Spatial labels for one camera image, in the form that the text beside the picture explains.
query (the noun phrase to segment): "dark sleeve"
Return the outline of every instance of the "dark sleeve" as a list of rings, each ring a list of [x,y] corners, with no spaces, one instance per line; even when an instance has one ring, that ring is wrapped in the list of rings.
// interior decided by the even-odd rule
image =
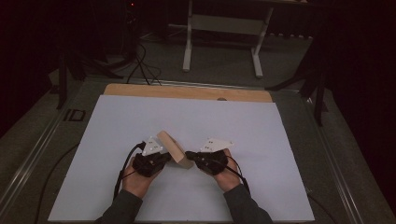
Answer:
[[[95,223],[134,223],[134,218],[137,216],[142,202],[140,198],[122,189],[113,204]]]
[[[224,193],[235,224],[273,223],[268,213],[261,209],[241,184]]]

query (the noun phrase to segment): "white board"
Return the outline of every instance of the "white board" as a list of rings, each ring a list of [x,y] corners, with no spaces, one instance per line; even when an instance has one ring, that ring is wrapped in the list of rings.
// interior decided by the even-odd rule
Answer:
[[[89,221],[111,205],[118,173],[136,144],[165,130],[185,150],[208,137],[230,148],[253,199],[274,221],[311,221],[282,120],[274,103],[102,95],[92,113],[49,221]],[[167,163],[148,190],[137,222],[231,221],[215,180],[194,165]]]

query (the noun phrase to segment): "dark background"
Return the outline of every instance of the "dark background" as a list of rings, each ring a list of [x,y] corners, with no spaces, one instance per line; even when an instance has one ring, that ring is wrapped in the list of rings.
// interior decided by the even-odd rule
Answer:
[[[185,24],[187,1],[136,2],[134,16],[166,35],[166,24]],[[326,10],[278,7],[269,27],[273,34],[314,36],[302,64],[326,67],[326,86],[354,133],[375,179],[396,213],[395,30],[392,0],[350,0]],[[51,88],[48,73],[58,67],[59,36],[87,56],[104,59],[121,49],[125,35],[124,2],[2,1],[0,3],[2,136]],[[261,17],[256,7],[198,4],[198,10],[241,17]]]

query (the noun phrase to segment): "desk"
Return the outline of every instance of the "desk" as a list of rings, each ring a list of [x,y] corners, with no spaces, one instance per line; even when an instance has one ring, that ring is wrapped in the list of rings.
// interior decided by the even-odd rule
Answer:
[[[145,92],[194,99],[154,98]],[[195,100],[197,92],[205,99]],[[111,204],[118,171],[131,147],[162,128],[186,150],[197,151],[208,136],[232,139],[231,152],[253,198],[273,220],[313,220],[276,105],[265,102],[271,102],[265,91],[109,85],[92,113],[49,220],[90,221],[101,216]],[[212,178],[195,166],[185,170],[170,162],[151,185],[136,221],[227,222],[231,217]]]
[[[290,3],[290,4],[306,4],[305,0],[294,1],[294,0],[279,0],[278,3]],[[247,20],[247,19],[236,19],[236,18],[224,18],[217,16],[206,16],[198,15],[192,12],[192,0],[189,1],[188,9],[188,20],[187,20],[187,44],[184,53],[183,71],[190,71],[191,64],[191,34],[192,29],[216,31],[216,32],[227,32],[243,35],[257,35],[257,45],[251,49],[251,56],[253,60],[254,70],[256,77],[262,77],[262,65],[260,63],[259,52],[262,47],[262,41],[264,40],[271,16],[274,11],[274,7],[270,6],[265,13],[265,18],[262,21],[259,20]]]

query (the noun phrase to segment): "wire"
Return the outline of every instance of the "wire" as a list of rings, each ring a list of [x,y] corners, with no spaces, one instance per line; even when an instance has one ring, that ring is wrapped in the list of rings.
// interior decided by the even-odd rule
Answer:
[[[146,55],[146,52],[147,52],[146,48],[145,48],[142,44],[140,44],[140,43],[139,43],[139,46],[143,49],[143,51],[145,51],[145,55]],[[154,80],[156,80],[156,81],[160,84],[160,86],[161,86],[162,84],[161,84],[160,80],[158,79],[158,77],[161,75],[161,72],[162,72],[162,71],[161,71],[161,68],[148,65],[148,64],[144,63],[143,60],[144,60],[144,59],[142,58],[142,60],[141,60],[142,64],[145,65],[146,69],[148,70],[148,72],[149,72],[149,73],[152,75],[152,77],[153,77],[153,79],[151,80],[150,84],[152,84],[152,83],[154,82]],[[149,67],[154,68],[154,69],[157,69],[157,70],[159,71],[159,74],[158,74],[157,76],[155,76],[155,75],[151,72],[151,70],[149,70]]]
[[[129,173],[128,175],[123,176],[122,179],[125,178],[125,177],[127,177],[127,176],[129,176],[129,175],[134,174],[135,172],[136,172],[136,170],[134,170],[133,172]]]
[[[235,160],[234,158],[230,157],[230,156],[226,156],[226,157],[227,157],[227,158],[230,158],[231,160],[233,160],[233,161],[235,162],[236,167],[238,167],[239,173],[241,173],[241,175],[242,175],[241,167],[239,167],[238,162],[236,162],[236,160]]]
[[[159,77],[159,76],[161,75],[161,73],[162,73],[161,68],[155,67],[155,66],[151,66],[151,65],[148,65],[148,64],[144,63],[144,59],[146,58],[147,50],[146,50],[146,48],[145,48],[142,44],[139,43],[138,45],[139,45],[140,48],[142,48],[142,50],[143,50],[143,56],[142,56],[142,57],[139,57],[139,55],[136,54],[137,65],[136,65],[136,67],[132,70],[131,74],[128,76],[128,78],[127,78],[127,80],[126,80],[126,84],[129,83],[131,77],[134,75],[134,72],[137,70],[137,68],[139,68],[140,71],[141,71],[141,73],[142,73],[143,78],[146,80],[146,82],[148,83],[148,85],[151,85],[154,81],[157,81],[158,84],[160,84],[160,86],[161,86],[162,83],[161,83],[161,81],[158,79],[158,77]],[[151,81],[148,80],[148,77],[146,76],[146,73],[145,73],[145,71],[144,71],[144,68],[146,68],[146,70],[151,74],[151,76],[152,76],[152,80],[151,80]],[[158,70],[159,74],[158,74],[158,75],[154,75],[153,72],[150,70],[150,68],[153,68],[153,69]]]
[[[121,180],[123,179],[123,173],[125,171],[125,167],[127,166],[129,159],[131,158],[132,154],[134,153],[134,151],[137,148],[143,149],[145,147],[145,145],[146,145],[145,142],[141,142],[141,143],[137,144],[136,146],[134,146],[134,148],[132,148],[131,151],[129,152],[129,154],[125,160],[125,163],[123,164],[122,169],[120,170],[119,177],[117,178],[116,186],[114,187],[113,201],[114,201],[114,199],[116,199],[117,195],[119,194]]]
[[[75,144],[73,147],[69,148],[69,149],[62,155],[62,157],[61,157],[59,160],[56,161],[56,163],[52,166],[51,170],[49,171],[49,174],[48,174],[48,176],[47,176],[47,179],[46,179],[46,181],[45,181],[45,183],[44,183],[44,187],[43,187],[43,189],[41,190],[41,193],[40,193],[40,199],[39,199],[39,201],[38,201],[37,210],[36,210],[36,212],[35,212],[35,224],[37,223],[38,217],[39,217],[39,215],[40,215],[41,204],[42,204],[42,202],[43,202],[44,193],[45,193],[45,191],[46,191],[47,184],[49,183],[50,176],[52,175],[53,171],[55,170],[55,168],[56,168],[56,166],[59,164],[59,162],[61,162],[61,160],[63,160],[64,157],[65,157],[67,154],[69,154],[71,151],[73,151],[78,145],[79,145],[79,143],[77,143],[77,144]]]
[[[132,75],[134,74],[134,72],[136,71],[136,69],[141,66],[141,62],[145,59],[146,57],[146,49],[143,47],[143,56],[141,61],[137,63],[137,66],[134,68],[134,70],[132,70],[131,74],[128,76],[128,79],[126,80],[126,84],[129,83],[129,80],[131,79]]]
[[[204,158],[206,161],[212,161],[214,163],[217,163],[218,165],[223,166],[224,168],[226,168],[227,170],[231,171],[232,173],[234,173],[235,175],[237,175],[239,178],[241,178],[242,183],[244,184],[244,187],[247,189],[247,192],[250,194],[250,188],[248,186],[248,181],[242,176],[242,174],[238,174],[238,172],[236,172],[233,168],[229,167],[228,165],[224,165],[223,163],[216,161],[216,160],[212,160],[212,159],[208,159],[208,158]]]
[[[321,204],[318,200],[316,200],[311,194],[307,194],[308,198],[310,198],[312,201],[314,201],[319,207],[330,217],[333,223],[338,224],[338,222],[335,220],[335,217],[327,210],[323,204]]]

